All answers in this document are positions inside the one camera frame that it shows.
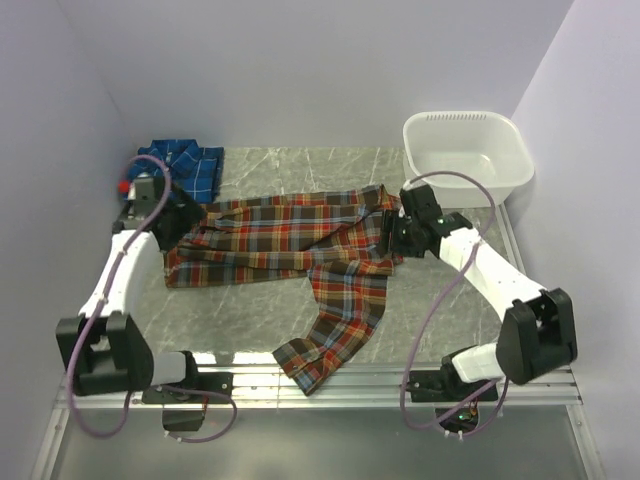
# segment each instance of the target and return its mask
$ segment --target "gray wall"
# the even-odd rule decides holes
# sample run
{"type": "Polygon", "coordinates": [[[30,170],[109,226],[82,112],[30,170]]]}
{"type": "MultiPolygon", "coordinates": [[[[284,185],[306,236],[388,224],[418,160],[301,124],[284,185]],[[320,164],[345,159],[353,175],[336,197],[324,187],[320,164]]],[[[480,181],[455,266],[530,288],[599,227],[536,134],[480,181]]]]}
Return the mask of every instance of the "gray wall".
{"type": "Polygon", "coordinates": [[[511,115],[571,0],[59,0],[137,141],[402,144],[511,115]]]}
{"type": "Polygon", "coordinates": [[[106,260],[132,142],[51,0],[0,0],[0,465],[27,478],[62,375],[54,330],[106,260]]]}
{"type": "Polygon", "coordinates": [[[575,374],[609,478],[638,478],[640,3],[576,0],[514,120],[535,182],[509,202],[528,272],[574,299],[575,374]]]}

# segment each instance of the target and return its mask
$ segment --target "gray marble surface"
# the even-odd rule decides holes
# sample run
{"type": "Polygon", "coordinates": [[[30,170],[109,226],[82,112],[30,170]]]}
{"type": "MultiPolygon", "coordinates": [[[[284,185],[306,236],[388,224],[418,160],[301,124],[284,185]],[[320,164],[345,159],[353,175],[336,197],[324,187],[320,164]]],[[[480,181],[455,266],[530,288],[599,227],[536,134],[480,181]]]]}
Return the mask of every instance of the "gray marble surface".
{"type": "MultiPolygon", "coordinates": [[[[220,199],[294,192],[347,190],[383,183],[397,194],[404,182],[399,148],[228,149],[220,199]]],[[[462,212],[476,225],[488,209],[462,212]]],[[[503,256],[496,223],[487,241],[503,256]]],[[[387,308],[374,337],[352,359],[395,363],[407,359],[416,329],[454,271],[432,257],[406,259],[389,279],[387,308]]],[[[167,289],[162,258],[149,273],[136,322],[156,351],[188,349],[215,355],[218,363],[274,363],[271,351],[304,337],[318,313],[306,278],[259,284],[167,289]]],[[[497,338],[500,322],[466,282],[436,313],[422,339],[418,361],[439,361],[462,347],[497,338]]]]}

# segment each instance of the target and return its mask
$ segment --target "folded shirt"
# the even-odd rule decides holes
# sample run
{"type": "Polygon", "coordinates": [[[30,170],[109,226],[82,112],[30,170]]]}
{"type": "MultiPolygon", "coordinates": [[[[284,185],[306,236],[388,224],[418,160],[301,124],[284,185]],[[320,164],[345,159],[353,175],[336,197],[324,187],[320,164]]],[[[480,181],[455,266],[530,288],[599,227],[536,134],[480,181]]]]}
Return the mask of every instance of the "folded shirt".
{"type": "MultiPolygon", "coordinates": [[[[200,147],[193,139],[154,140],[138,154],[156,157],[167,164],[173,183],[179,185],[198,203],[212,203],[218,196],[224,149],[222,147],[200,147]]],[[[162,176],[160,168],[147,160],[138,160],[127,173],[132,182],[142,173],[162,176]]]]}
{"type": "Polygon", "coordinates": [[[309,395],[367,343],[385,309],[387,277],[402,261],[378,249],[382,212],[400,201],[384,186],[231,200],[165,255],[168,287],[307,276],[320,313],[304,338],[273,355],[309,395]]]}

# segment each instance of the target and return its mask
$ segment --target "folded blue cloth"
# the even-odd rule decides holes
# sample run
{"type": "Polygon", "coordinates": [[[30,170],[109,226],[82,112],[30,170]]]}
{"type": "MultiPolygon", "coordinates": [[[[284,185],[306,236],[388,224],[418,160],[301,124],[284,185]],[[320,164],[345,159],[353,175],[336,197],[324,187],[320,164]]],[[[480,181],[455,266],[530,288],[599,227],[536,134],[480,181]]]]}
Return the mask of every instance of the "folded blue cloth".
{"type": "MultiPolygon", "coordinates": [[[[224,148],[199,147],[193,139],[154,140],[138,154],[151,155],[169,167],[173,183],[179,185],[198,203],[213,203],[218,196],[224,148]]],[[[141,173],[161,177],[160,168],[148,160],[138,160],[127,174],[132,182],[141,173]]]]}

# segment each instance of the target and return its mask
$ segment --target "white plastic basket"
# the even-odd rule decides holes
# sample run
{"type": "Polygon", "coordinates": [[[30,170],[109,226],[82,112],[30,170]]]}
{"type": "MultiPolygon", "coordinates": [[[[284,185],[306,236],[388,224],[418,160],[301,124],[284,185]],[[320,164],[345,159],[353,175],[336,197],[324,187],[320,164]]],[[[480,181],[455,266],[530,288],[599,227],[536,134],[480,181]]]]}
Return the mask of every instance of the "white plastic basket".
{"type": "MultiPolygon", "coordinates": [[[[496,205],[533,177],[533,162],[516,126],[491,112],[425,112],[404,124],[407,180],[453,170],[487,187],[496,205]]],[[[444,208],[486,207],[478,188],[464,179],[437,175],[429,183],[444,208]]]]}

